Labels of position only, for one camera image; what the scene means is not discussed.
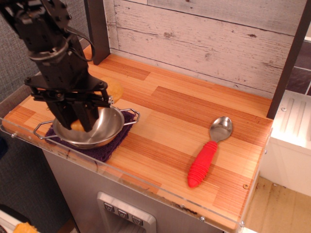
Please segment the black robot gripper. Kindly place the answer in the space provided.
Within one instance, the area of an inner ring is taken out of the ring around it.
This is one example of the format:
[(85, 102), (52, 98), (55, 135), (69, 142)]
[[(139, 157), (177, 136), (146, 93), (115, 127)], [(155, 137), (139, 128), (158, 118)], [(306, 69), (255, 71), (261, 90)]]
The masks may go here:
[(97, 107), (109, 107), (110, 100), (108, 84), (90, 75), (84, 58), (69, 52), (57, 61), (36, 61), (41, 74), (24, 83), (35, 100), (47, 103), (63, 127), (89, 132), (99, 118)]

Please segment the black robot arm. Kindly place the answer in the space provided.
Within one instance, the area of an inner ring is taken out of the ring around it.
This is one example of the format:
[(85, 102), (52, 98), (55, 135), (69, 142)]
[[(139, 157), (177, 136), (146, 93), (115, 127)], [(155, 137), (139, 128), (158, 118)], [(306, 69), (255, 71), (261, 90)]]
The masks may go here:
[(28, 77), (36, 101), (43, 101), (66, 129), (80, 121), (86, 132), (99, 118), (99, 107), (110, 107), (107, 83), (88, 72), (79, 38), (69, 26), (67, 6), (59, 0), (3, 0), (0, 13), (24, 42), (40, 75)]

